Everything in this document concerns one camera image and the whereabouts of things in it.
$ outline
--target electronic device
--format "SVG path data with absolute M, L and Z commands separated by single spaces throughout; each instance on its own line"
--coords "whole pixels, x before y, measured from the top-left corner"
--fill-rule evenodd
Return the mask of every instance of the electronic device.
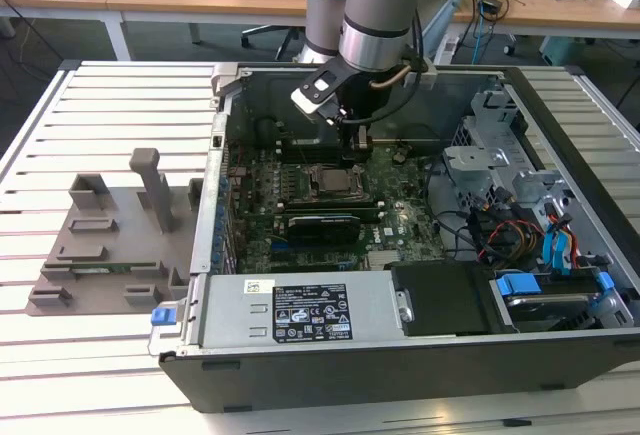
M 518 69 L 438 67 L 357 160 L 288 99 L 314 70 L 212 78 L 189 295 L 149 345 L 194 408 L 569 388 L 640 358 L 640 237 Z

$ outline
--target gray plastic post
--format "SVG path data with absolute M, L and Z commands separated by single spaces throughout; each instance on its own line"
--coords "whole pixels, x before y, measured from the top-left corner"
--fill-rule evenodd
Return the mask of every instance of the gray plastic post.
M 173 225 L 171 192 L 164 175 L 158 173 L 159 161 L 160 154 L 155 148 L 136 148 L 131 155 L 131 160 L 129 160 L 129 166 L 142 178 L 160 230 L 163 233 L 168 233 Z

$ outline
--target power supply label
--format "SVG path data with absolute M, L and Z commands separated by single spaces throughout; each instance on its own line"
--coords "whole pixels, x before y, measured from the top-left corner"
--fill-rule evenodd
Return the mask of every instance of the power supply label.
M 347 287 L 273 287 L 273 339 L 278 343 L 353 339 Z

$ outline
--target blue latch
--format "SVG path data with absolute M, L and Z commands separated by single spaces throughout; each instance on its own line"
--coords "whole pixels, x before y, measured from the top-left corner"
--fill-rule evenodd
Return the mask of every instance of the blue latch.
M 598 279 L 598 283 L 602 287 L 603 292 L 606 292 L 607 290 L 610 290 L 613 287 L 615 287 L 613 280 L 611 278 L 611 275 L 609 275 L 608 272 L 600 272 L 598 274 L 597 279 Z
M 498 279 L 498 288 L 503 297 L 542 293 L 533 273 L 507 273 Z
M 175 308 L 154 308 L 151 312 L 151 325 L 160 327 L 176 324 L 177 310 Z

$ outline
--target blue object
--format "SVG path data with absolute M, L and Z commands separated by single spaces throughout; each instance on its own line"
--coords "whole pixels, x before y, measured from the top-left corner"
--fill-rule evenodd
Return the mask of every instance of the blue object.
M 547 233 L 544 236 L 544 242 L 542 243 L 542 261 L 545 264 L 551 263 L 551 255 L 553 255 L 553 230 L 551 225 L 547 229 Z
M 471 58 L 471 65 L 476 64 L 476 56 L 478 55 L 478 48 L 480 48 L 480 40 L 482 40 L 482 22 L 484 21 L 484 8 L 480 4 L 480 35 L 476 39 L 476 48 L 473 49 L 473 57 Z
M 556 270 L 560 270 L 563 275 L 569 275 L 569 269 L 564 266 L 564 249 L 567 247 L 569 237 L 564 232 L 558 232 L 556 241 L 556 249 L 553 252 L 553 260 L 551 266 Z
M 498 288 L 503 297 L 542 293 L 533 273 L 507 273 L 498 279 Z
M 598 283 L 602 287 L 603 292 L 606 292 L 607 290 L 610 290 L 615 286 L 613 280 L 611 279 L 611 275 L 609 275 L 608 272 L 600 272 L 597 279 Z
M 151 325 L 161 327 L 176 324 L 177 310 L 175 308 L 154 308 L 151 312 Z

